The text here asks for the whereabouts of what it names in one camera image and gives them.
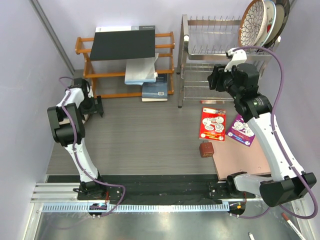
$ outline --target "metal dish rack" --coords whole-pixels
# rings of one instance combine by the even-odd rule
[[[206,103],[224,103],[233,101],[226,92],[209,89],[207,77],[215,64],[226,64],[229,60],[226,51],[238,47],[240,17],[192,17],[182,15],[178,65],[176,73],[180,75],[178,107],[184,100],[205,101]],[[280,44],[281,37],[271,47],[273,51]],[[265,52],[248,50],[247,62],[256,65],[260,77],[263,75],[272,56]]]

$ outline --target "pink cutting board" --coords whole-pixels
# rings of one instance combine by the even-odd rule
[[[224,142],[209,140],[212,143],[213,161],[219,180],[225,180],[228,175],[237,172],[247,172],[253,175],[270,174],[270,168],[265,154],[255,138],[250,147],[226,136]]]

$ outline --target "purple wall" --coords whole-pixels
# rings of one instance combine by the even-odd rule
[[[53,148],[47,108],[62,98],[58,77],[69,72],[29,1],[0,9],[0,238],[20,240]]]
[[[277,121],[290,149],[306,172],[318,183],[313,192],[320,202],[320,1],[296,1],[281,35],[276,53],[284,64],[285,84],[276,112]],[[278,64],[273,60],[262,80],[261,92],[274,102],[280,82]],[[307,197],[309,212],[313,204]],[[311,221],[316,231],[320,214]]]

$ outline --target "metal rod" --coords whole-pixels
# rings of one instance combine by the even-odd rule
[[[202,52],[202,45],[201,45],[201,47],[200,47],[200,50],[201,50],[201,52]],[[198,51],[198,53],[200,53],[200,50]]]
[[[198,27],[198,16],[195,17],[195,21],[196,21],[195,31],[197,31],[197,27]]]
[[[210,63],[202,63],[202,64],[206,64],[206,66],[204,66],[204,68],[207,68],[207,69],[213,69],[214,66],[215,66],[214,64],[210,65]],[[195,63],[194,64],[188,64],[188,67],[190,69],[196,68],[196,64]]]
[[[184,81],[185,83],[207,83],[208,81]]]
[[[221,22],[222,16],[220,17],[220,28],[219,31],[221,32],[221,26],[222,26],[222,22]]]
[[[235,20],[235,16],[232,17],[231,21]],[[234,29],[234,25],[232,24],[232,27],[231,27],[231,32],[232,30]]]
[[[208,22],[210,21],[210,16],[208,16]],[[209,24],[208,24],[208,32],[209,32]]]
[[[250,53],[247,56],[248,61],[263,61],[268,59],[270,57],[269,55],[261,55],[256,53]],[[188,54],[188,59],[191,61],[199,60],[199,61],[217,61],[217,62],[228,62],[228,59],[226,58],[226,54],[221,51],[217,51],[217,49],[214,49],[213,54],[208,55],[200,55],[200,54]]]
[[[54,46],[58,50],[59,55],[61,56],[62,60],[64,61],[65,65],[69,69],[70,73],[73,75],[75,73],[75,68],[72,65],[64,47],[62,46],[59,38],[57,37],[53,27],[51,26],[44,10],[42,9],[38,0],[29,0],[30,4],[32,5],[35,13],[38,15],[43,27],[45,28],[46,32],[49,34]]]
[[[215,31],[215,28],[216,28],[216,15],[214,15],[214,18],[213,18],[213,31]]]
[[[188,24],[190,27],[189,27],[189,31],[191,32],[191,25],[189,24],[190,22],[192,21],[192,16],[190,16],[190,20],[188,21]]]
[[[227,31],[227,27],[228,27],[228,22],[227,22],[227,20],[228,20],[228,16],[226,16],[226,18],[225,18],[225,21],[226,21],[226,25],[225,25],[225,31]]]
[[[183,26],[183,36],[182,36],[182,41],[184,41],[184,37],[187,35],[189,36],[189,30],[188,30],[188,17],[187,15],[182,15],[182,26]]]
[[[204,16],[202,16],[202,21],[204,20]],[[204,29],[204,26],[201,26],[201,31]]]
[[[204,89],[208,89],[209,86],[184,86],[185,88],[204,88]]]

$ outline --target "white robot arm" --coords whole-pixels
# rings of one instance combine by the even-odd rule
[[[244,50],[230,49],[226,53],[231,61],[227,65],[215,65],[207,78],[209,88],[228,92],[234,99],[235,110],[242,116],[256,135],[271,170],[271,177],[262,177],[237,172],[227,177],[229,191],[249,192],[261,196],[270,207],[302,198],[308,191],[287,162],[274,136],[271,125],[272,106],[268,98],[258,92],[259,72],[253,64],[245,63]],[[305,173],[290,151],[277,121],[275,130],[292,166],[301,174],[311,188],[316,182],[315,175]]]
[[[101,98],[97,97],[97,103],[94,99],[93,91],[89,83],[82,78],[74,79],[74,85],[69,87],[65,92],[65,96],[56,106],[49,107],[47,110],[50,127],[54,140],[60,143],[71,155],[74,164],[80,175],[80,187],[77,189],[80,193],[90,195],[95,198],[104,196],[106,192],[105,186],[98,184],[87,176],[79,167],[73,150],[74,132],[68,117],[62,109],[62,104],[67,109],[74,121],[77,143],[75,149],[77,152],[78,162],[83,169],[93,178],[101,182],[102,178],[99,171],[94,166],[85,145],[85,127],[83,120],[85,115],[99,113],[102,117],[104,110]]]

